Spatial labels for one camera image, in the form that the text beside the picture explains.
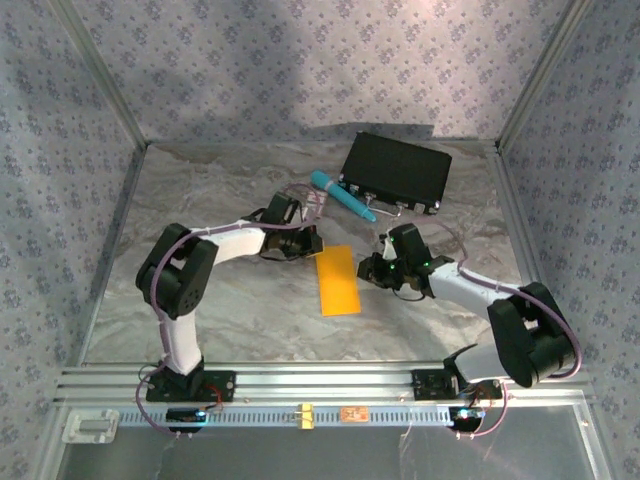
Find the orange label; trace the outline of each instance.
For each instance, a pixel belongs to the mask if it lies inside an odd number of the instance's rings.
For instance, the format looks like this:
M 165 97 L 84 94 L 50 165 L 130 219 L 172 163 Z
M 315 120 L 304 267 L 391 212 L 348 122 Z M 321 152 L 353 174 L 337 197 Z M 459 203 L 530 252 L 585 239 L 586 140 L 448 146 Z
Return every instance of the orange label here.
M 366 423 L 369 421 L 368 407 L 342 407 L 340 409 L 342 423 Z

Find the teal marker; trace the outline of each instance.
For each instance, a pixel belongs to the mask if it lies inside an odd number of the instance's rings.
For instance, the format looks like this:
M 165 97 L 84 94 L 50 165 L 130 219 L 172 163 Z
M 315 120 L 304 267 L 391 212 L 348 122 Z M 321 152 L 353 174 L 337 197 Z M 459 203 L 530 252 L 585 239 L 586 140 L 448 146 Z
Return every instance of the teal marker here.
M 329 193 L 333 198 L 338 200 L 340 203 L 345 205 L 350 210 L 354 211 L 357 215 L 362 218 L 366 218 L 370 222 L 376 221 L 376 216 L 369 210 L 364 203 L 355 198 L 345 189 L 341 188 L 339 185 L 333 183 L 333 180 L 324 172 L 320 170 L 315 170 L 311 174 L 311 183 L 313 183 L 316 187 L 321 188 Z

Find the marble tabletop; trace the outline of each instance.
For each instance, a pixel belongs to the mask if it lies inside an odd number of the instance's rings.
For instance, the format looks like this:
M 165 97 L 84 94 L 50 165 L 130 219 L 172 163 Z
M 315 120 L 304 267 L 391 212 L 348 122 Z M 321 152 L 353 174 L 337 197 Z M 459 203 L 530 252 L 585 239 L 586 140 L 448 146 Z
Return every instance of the marble tabletop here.
M 469 250 L 468 266 L 504 282 L 520 282 L 496 190 L 482 150 L 427 144 L 453 157 L 437 217 Z M 236 221 L 291 182 L 321 168 L 333 176 L 350 144 L 152 145 L 117 246 L 86 361 L 156 361 L 156 320 L 135 288 L 136 273 L 166 225 L 217 226 Z M 377 236 L 398 221 L 366 222 L 330 199 L 318 232 L 325 245 L 351 245 L 354 266 L 379 248 Z M 434 255 L 460 258 L 436 226 L 421 227 Z M 446 301 L 403 302 L 358 280 L 362 312 L 323 317 L 313 259 L 289 263 L 258 257 L 216 266 L 197 310 L 207 361 L 441 360 L 490 334 L 487 321 Z

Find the wall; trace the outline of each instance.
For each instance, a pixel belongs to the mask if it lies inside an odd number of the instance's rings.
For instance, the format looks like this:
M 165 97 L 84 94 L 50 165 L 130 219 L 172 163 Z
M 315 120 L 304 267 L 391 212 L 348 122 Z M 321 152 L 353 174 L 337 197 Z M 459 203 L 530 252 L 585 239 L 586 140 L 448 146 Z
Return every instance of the wall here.
M 74 3 L 147 140 L 210 142 L 494 139 L 567 2 Z
M 14 479 L 84 339 L 133 145 L 46 2 L 2 2 L 0 18 L 0 478 Z
M 628 478 L 640 478 L 639 52 L 638 2 L 597 2 L 508 154 Z

